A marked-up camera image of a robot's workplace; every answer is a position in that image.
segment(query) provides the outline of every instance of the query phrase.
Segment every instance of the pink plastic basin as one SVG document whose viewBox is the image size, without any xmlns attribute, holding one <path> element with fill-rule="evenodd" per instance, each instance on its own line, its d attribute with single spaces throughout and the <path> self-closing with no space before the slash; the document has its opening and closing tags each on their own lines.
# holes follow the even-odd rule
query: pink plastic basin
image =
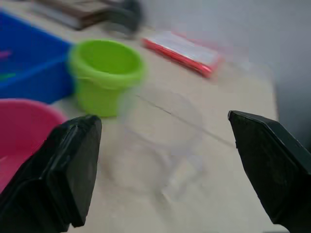
<svg viewBox="0 0 311 233">
<path fill-rule="evenodd" d="M 0 112 L 1 193 L 19 167 L 66 118 L 44 103 L 22 99 L 0 100 Z"/>
</svg>

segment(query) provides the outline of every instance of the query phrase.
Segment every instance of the green bucket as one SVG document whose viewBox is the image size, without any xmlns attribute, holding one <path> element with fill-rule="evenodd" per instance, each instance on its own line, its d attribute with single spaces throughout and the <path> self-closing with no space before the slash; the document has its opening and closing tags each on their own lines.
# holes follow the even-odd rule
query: green bucket
<svg viewBox="0 0 311 233">
<path fill-rule="evenodd" d="M 120 95 L 139 84 L 145 71 L 135 50 L 111 40 L 88 40 L 73 46 L 69 69 L 81 107 L 101 117 L 117 115 Z"/>
</svg>

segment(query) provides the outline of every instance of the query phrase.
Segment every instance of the clear plastic cup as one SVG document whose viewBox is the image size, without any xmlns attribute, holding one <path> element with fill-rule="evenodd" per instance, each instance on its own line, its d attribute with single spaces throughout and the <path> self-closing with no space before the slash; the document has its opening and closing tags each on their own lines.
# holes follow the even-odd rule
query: clear plastic cup
<svg viewBox="0 0 311 233">
<path fill-rule="evenodd" d="M 184 159 L 203 171 L 193 148 L 201 141 L 201 114 L 184 97 L 154 86 L 126 92 L 120 109 L 121 137 L 112 156 L 114 181 L 141 193 L 165 191 L 176 195 L 181 187 L 176 171 Z"/>
</svg>

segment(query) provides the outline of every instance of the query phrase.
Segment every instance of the red and white box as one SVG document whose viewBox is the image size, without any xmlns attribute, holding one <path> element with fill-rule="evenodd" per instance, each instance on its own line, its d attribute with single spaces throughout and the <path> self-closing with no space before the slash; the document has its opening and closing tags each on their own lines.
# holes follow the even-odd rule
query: red and white box
<svg viewBox="0 0 311 233">
<path fill-rule="evenodd" d="M 146 48 L 196 70 L 206 78 L 223 61 L 223 57 L 217 51 L 193 43 L 169 31 L 146 37 L 142 42 Z"/>
</svg>

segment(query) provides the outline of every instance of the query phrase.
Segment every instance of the table surface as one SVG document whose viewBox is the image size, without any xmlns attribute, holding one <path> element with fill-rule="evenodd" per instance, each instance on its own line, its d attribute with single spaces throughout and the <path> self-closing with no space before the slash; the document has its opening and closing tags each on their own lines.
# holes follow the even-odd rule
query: table surface
<svg viewBox="0 0 311 233">
<path fill-rule="evenodd" d="M 70 42 L 111 38 L 101 24 L 74 31 L 31 11 L 29 2 L 1 1 L 0 6 Z M 141 35 L 152 33 L 144 30 Z M 106 154 L 114 145 L 117 122 L 103 119 L 98 174 L 86 225 L 71 233 L 260 233 L 274 226 L 241 164 L 227 113 L 240 110 L 276 119 L 274 89 L 267 77 L 225 64 L 216 81 L 146 50 L 138 40 L 119 40 L 136 49 L 148 66 L 147 82 L 188 98 L 203 116 L 202 155 L 206 174 L 188 186 L 179 200 L 124 192 L 105 175 Z M 53 104 L 68 117 L 82 116 L 73 97 Z"/>
</svg>

